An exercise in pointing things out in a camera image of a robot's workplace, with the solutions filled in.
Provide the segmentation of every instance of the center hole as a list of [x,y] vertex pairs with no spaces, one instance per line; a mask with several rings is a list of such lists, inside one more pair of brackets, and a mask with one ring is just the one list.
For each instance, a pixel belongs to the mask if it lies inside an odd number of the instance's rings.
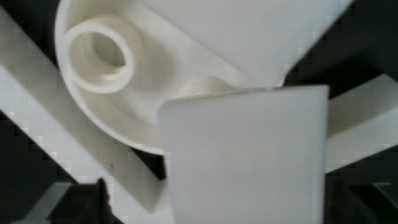
[[100,33],[93,34],[93,49],[104,62],[114,66],[127,65],[125,55],[114,40]]

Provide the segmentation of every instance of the white panel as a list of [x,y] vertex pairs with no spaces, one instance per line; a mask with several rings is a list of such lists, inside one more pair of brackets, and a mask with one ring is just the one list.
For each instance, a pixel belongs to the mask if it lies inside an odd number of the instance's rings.
[[143,0],[192,38],[276,86],[352,0]]
[[160,109],[178,224],[320,224],[327,87],[253,89]]

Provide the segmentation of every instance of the white plastic part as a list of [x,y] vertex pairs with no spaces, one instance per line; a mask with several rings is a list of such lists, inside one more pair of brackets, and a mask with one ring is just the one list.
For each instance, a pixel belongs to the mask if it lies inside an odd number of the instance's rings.
[[[104,35],[116,42],[123,52],[123,62],[107,62],[95,49],[95,37]],[[72,65],[66,75],[72,76],[79,86],[93,93],[105,94],[118,92],[130,83],[139,71],[143,59],[143,43],[132,24],[112,15],[100,15],[84,21],[68,31],[64,36],[66,60]]]
[[354,0],[141,0],[267,88]]
[[233,90],[233,87],[212,76],[192,79],[180,90],[178,98],[199,96],[212,93],[223,93]]
[[[73,75],[68,34],[73,27],[102,15],[114,15],[128,22],[143,40],[139,72],[125,88],[111,94],[88,91],[88,88],[82,88],[82,85],[68,78]],[[260,83],[136,0],[96,0],[95,2],[93,0],[63,0],[56,29],[61,72],[84,113],[102,130],[127,145],[164,155],[157,113],[164,102],[180,96],[185,84],[208,76],[226,82],[233,89],[260,87]],[[105,55],[109,43],[96,43],[105,48]]]
[[[0,33],[0,110],[75,180],[105,178],[123,223],[175,224],[166,183],[84,116],[57,68],[2,8]],[[329,114],[331,172],[398,144],[398,84],[386,75],[333,100]]]
[[160,109],[178,224],[320,224],[327,87],[176,99]]

